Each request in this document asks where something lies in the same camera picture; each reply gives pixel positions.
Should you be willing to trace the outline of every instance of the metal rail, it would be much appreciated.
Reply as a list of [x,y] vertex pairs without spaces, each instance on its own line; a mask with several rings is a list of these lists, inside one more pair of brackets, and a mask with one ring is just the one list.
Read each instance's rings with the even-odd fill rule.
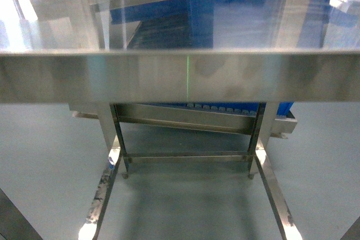
[[[235,134],[251,134],[255,115],[237,112],[189,108],[166,105],[117,104],[118,119],[124,123],[164,126],[170,128],[205,130]],[[90,107],[70,105],[73,117],[98,119],[97,112]],[[286,117],[276,117],[271,136],[286,138],[294,131],[298,121],[291,112]]]
[[266,193],[268,195],[272,211],[274,212],[277,225],[283,240],[302,240],[289,207],[282,194],[279,183],[271,168],[269,158],[261,144],[256,148],[256,164],[260,171]]
[[120,166],[123,167],[121,170],[125,170],[123,177],[127,178],[128,162],[124,161],[123,159],[123,156],[127,153],[125,150],[120,125],[116,118],[116,110],[114,106],[108,106],[107,109],[108,112],[111,112],[111,115],[113,116],[114,125],[112,128],[115,130],[115,139],[110,151],[119,151],[119,159],[117,162],[115,162],[115,164],[110,164],[108,162],[106,169],[101,175],[101,179],[87,214],[86,221],[79,232],[79,240],[96,240],[98,238],[102,221],[105,216],[107,203],[109,202],[114,181]]
[[0,53],[0,102],[360,101],[359,77],[359,51]]
[[180,163],[180,162],[226,162],[248,161],[250,156],[246,152],[192,152],[192,153],[153,153],[128,154],[124,157],[130,164],[135,163]]
[[348,229],[341,240],[358,240],[360,239],[360,217]]
[[0,236],[3,236],[6,240],[43,240],[1,189]]

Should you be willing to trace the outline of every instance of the gray floor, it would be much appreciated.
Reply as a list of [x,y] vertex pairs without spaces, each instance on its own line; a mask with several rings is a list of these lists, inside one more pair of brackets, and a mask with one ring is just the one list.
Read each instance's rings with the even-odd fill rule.
[[[268,152],[306,240],[339,240],[360,216],[360,103],[297,103]],[[123,125],[128,152],[235,150],[244,135]],[[44,240],[77,239],[106,160],[97,120],[67,105],[0,106],[0,187]],[[116,179],[100,239],[279,239],[245,164],[137,165]]]

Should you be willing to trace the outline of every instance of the green laser line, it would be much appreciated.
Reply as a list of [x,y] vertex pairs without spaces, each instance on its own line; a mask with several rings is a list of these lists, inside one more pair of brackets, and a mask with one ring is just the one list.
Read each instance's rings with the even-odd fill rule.
[[187,56],[187,78],[186,78],[186,98],[189,101],[189,66],[190,66],[190,57]]

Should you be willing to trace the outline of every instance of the blue plastic container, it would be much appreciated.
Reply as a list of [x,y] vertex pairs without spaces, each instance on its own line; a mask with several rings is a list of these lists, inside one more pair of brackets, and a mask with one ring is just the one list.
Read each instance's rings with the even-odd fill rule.
[[[269,20],[282,8],[282,0],[168,0],[112,10],[113,24],[149,21],[174,15],[188,17],[191,48],[271,47],[275,21]],[[323,26],[329,21],[329,0],[312,0],[305,18],[298,47],[320,48]],[[200,103],[200,107],[228,108],[230,111],[256,111],[259,103]],[[292,102],[280,104],[277,114],[287,115]],[[187,106],[186,103],[169,103],[166,106]]]

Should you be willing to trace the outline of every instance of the stainless steel table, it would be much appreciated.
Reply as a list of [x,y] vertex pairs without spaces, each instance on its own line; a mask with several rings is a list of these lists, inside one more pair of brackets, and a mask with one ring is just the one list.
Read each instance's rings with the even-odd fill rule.
[[[79,239],[97,238],[118,170],[126,178],[132,163],[208,161],[248,162],[250,178],[258,170],[282,238],[302,239],[266,146],[280,121],[276,112],[281,101],[360,100],[360,0],[3,3],[0,102],[67,102],[73,109],[83,109],[79,111],[85,116],[99,119],[113,158],[103,172]],[[131,110],[137,110],[137,115],[146,112],[149,102],[210,101],[260,102],[247,126],[238,128],[251,134],[248,149],[126,153],[119,123],[135,119]],[[204,124],[208,116],[199,116],[192,126],[187,120],[176,122],[182,128],[202,129],[210,125]],[[209,117],[216,121],[226,116]],[[139,119],[159,124],[159,119]],[[161,119],[163,124],[171,122]],[[212,128],[237,129],[236,123]],[[27,239],[40,239],[6,195],[0,202],[8,207],[8,218],[0,219],[0,234],[8,240],[23,239],[8,229],[9,223],[22,224],[29,228]]]

